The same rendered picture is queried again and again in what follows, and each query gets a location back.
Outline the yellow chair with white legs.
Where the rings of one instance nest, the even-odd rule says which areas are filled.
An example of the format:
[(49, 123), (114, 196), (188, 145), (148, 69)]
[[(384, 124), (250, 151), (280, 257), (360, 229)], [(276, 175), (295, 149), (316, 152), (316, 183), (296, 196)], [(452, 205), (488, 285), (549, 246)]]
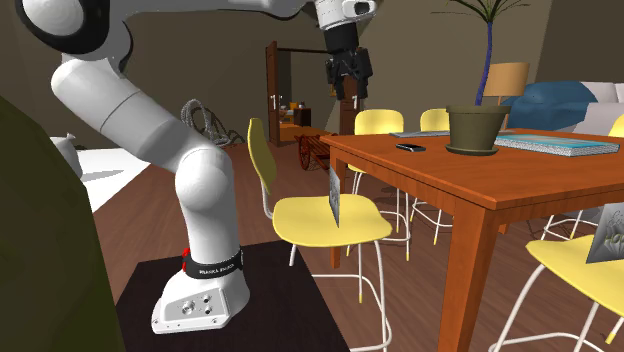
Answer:
[[(526, 281), (515, 301), (513, 309), (496, 343), (488, 352), (500, 352), (506, 345), (514, 345), (552, 338), (569, 338), (576, 342), (573, 352), (581, 352), (586, 346), (595, 352), (605, 352), (586, 340), (588, 331), (600, 307), (620, 317), (619, 326), (624, 326), (624, 261), (605, 261), (587, 263), (586, 257), (592, 245), (593, 237), (586, 235), (567, 241), (534, 240), (526, 245), (529, 254), (539, 262)], [(578, 335), (553, 332), (509, 339), (509, 330), (525, 300), (529, 290), (543, 270), (549, 270), (578, 292), (592, 300), (592, 307), (581, 333)]]
[[(613, 124), (609, 131), (610, 137), (624, 138), (624, 115), (621, 115)], [(555, 221), (555, 216), (551, 215), (547, 224), (543, 228), (541, 240), (544, 240), (547, 235), (552, 235), (559, 239), (571, 240), (574, 238), (578, 225), (580, 223), (597, 227), (600, 220), (603, 207), (596, 207), (587, 210), (579, 210), (564, 214), (564, 218)], [(559, 234), (552, 230), (553, 227), (563, 226), (566, 223), (572, 223), (572, 229), (569, 234)]]
[[(354, 123), (355, 135), (389, 134), (404, 131), (404, 119), (400, 112), (389, 109), (369, 109), (357, 114)], [(396, 231), (399, 231), (400, 223), (403, 223), (406, 230), (404, 238), (386, 238), (386, 241), (405, 242), (406, 260), (410, 259), (411, 233), (409, 221), (409, 196), (407, 193), (401, 196), (401, 191), (396, 189), (396, 210), (383, 211), (383, 214), (394, 214), (396, 216)]]
[[(448, 132), (450, 130), (449, 114), (443, 108), (429, 109), (429, 110), (425, 111), (421, 115), (421, 118), (420, 118), (420, 130), (421, 131), (425, 131), (425, 132), (431, 132), (431, 131)], [(420, 205), (424, 205), (424, 204), (425, 204), (424, 201), (419, 201), (418, 199), (414, 200), (414, 202), (412, 204), (410, 220), (413, 220), (414, 219), (414, 215), (416, 213), (418, 213), (425, 220), (430, 222), (435, 227), (433, 244), (436, 244), (437, 243), (438, 234), (439, 234), (439, 230), (441, 228), (450, 228), (451, 224), (442, 224), (441, 223), (441, 217), (442, 217), (442, 211), (441, 210), (439, 210), (437, 212), (437, 216), (436, 217), (430, 217), (429, 215), (427, 215), (425, 212), (423, 212), (419, 208)]]
[(380, 242), (391, 234), (391, 225), (377, 206), (357, 194), (340, 194), (340, 225), (336, 226), (328, 196), (282, 198), (274, 207), (268, 203), (271, 184), (277, 177), (277, 166), (264, 136), (262, 121), (249, 120), (247, 144), (250, 159), (260, 179), (265, 215), (271, 219), (275, 233), (292, 245), (289, 264), (294, 264), (299, 247), (334, 248), (364, 243), (375, 246), (379, 284), (371, 285), (375, 302), (381, 314), (382, 342), (377, 345), (355, 347), (350, 352), (388, 352), (393, 334), (386, 313), (385, 277)]

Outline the orange-brown wooden table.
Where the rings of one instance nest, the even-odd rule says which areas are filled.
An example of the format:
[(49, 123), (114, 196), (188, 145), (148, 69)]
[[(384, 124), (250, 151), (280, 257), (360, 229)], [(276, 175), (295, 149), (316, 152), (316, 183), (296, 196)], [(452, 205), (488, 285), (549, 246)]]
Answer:
[(421, 152), (390, 135), (325, 136), (338, 177), (346, 165), (453, 216), (437, 352), (468, 352), (499, 234), (508, 224), (624, 202), (624, 150), (561, 157), (502, 148), (450, 153), (446, 136), (421, 137)]

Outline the blue cushion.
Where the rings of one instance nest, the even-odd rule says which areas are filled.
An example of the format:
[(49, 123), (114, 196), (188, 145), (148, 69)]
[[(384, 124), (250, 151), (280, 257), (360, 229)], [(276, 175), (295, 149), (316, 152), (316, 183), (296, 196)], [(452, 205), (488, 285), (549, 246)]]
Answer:
[(523, 96), (501, 102), (510, 106), (508, 128), (554, 131), (582, 122), (595, 95), (579, 81), (528, 84)]

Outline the potted plant in olive pot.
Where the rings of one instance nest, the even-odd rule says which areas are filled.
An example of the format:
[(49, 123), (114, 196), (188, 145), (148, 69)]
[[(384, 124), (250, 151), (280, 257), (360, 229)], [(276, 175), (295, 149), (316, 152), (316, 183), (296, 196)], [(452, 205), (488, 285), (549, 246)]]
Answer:
[(450, 143), (446, 149), (455, 154), (469, 156), (490, 156), (498, 149), (495, 140), (501, 130), (504, 118), (510, 113), (510, 106), (484, 106), (482, 104), (491, 67), (493, 50), (493, 23), (503, 12), (515, 7), (527, 7), (526, 0), (447, 0), (458, 3), (468, 12), (441, 11), (441, 14), (475, 15), (482, 19), (487, 28), (487, 50), (483, 72), (473, 105), (448, 105)]

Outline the white sofa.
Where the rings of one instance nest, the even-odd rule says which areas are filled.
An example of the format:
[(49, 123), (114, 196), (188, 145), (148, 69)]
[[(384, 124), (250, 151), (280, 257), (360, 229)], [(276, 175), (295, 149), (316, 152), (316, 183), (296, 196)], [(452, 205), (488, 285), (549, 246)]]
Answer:
[(624, 114), (624, 83), (583, 82), (595, 96), (589, 103), (583, 121), (576, 124), (573, 133), (608, 135), (615, 121)]

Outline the orange lamp shade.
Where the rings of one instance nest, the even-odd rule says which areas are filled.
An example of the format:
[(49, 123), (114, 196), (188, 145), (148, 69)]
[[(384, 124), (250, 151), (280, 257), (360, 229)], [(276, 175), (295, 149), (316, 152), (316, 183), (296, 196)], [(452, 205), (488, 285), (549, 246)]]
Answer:
[(491, 64), (483, 95), (486, 97), (522, 96), (529, 68), (528, 62)]

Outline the flat grey tablet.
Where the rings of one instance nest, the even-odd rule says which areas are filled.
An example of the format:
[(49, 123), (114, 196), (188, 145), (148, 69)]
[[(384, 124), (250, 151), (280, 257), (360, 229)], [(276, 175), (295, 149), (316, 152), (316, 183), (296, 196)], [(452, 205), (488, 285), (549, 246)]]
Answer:
[(393, 132), (389, 133), (390, 136), (397, 138), (417, 138), (417, 137), (437, 137), (437, 136), (449, 136), (448, 130), (434, 130), (434, 131), (417, 131), (417, 132)]

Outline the dark robot stand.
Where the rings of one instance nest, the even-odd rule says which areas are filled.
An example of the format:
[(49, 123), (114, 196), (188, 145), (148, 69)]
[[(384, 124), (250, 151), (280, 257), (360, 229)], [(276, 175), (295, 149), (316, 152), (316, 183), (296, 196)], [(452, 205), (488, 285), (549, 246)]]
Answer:
[(350, 352), (302, 256), (284, 241), (243, 248), (250, 300), (222, 329), (157, 335), (150, 318), (182, 258), (137, 264), (116, 310), (126, 352)]

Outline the grey-green picture card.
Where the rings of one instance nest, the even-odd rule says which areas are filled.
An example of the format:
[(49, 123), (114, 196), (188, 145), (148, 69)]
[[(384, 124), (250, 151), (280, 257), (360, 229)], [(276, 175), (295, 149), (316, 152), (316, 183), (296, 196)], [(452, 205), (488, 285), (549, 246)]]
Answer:
[(603, 208), (587, 264), (624, 259), (624, 202)]

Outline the wooden cart with wheel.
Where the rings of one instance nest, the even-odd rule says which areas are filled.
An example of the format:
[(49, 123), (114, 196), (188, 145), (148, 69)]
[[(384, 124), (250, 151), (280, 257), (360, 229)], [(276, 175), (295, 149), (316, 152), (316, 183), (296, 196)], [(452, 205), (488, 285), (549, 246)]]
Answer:
[(330, 148), (327, 143), (320, 140), (321, 134), (316, 135), (295, 135), (298, 143), (298, 159), (303, 170), (309, 168), (310, 162), (314, 159), (319, 166), (327, 170), (329, 166), (324, 163), (330, 158)]

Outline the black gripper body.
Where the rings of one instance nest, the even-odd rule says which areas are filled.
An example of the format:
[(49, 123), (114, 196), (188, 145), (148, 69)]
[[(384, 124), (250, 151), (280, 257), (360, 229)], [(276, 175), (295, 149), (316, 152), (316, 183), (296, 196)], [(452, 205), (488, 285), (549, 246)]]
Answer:
[(357, 26), (346, 23), (324, 32), (327, 52), (328, 74), (372, 74), (369, 52), (359, 46)]

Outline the teal and grey book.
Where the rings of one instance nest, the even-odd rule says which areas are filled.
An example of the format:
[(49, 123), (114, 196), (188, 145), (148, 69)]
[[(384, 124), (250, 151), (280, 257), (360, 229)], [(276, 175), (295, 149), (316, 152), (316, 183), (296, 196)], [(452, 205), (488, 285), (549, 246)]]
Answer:
[(612, 154), (617, 153), (620, 149), (620, 145), (616, 143), (534, 134), (498, 136), (494, 144), (496, 146), (566, 157)]

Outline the small grey picture card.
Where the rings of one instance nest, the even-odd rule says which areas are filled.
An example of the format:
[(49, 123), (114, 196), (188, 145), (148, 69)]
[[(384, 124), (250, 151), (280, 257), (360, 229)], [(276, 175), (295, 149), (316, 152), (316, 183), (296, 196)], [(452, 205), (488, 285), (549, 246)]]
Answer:
[(340, 225), (340, 179), (333, 167), (329, 169), (329, 204), (336, 223)]

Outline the dark olive bulky furniture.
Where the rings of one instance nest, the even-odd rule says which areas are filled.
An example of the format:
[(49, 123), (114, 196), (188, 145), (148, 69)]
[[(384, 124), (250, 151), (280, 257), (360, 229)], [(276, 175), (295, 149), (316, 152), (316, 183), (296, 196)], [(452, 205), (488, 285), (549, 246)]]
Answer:
[(0, 352), (125, 352), (87, 191), (1, 96)]

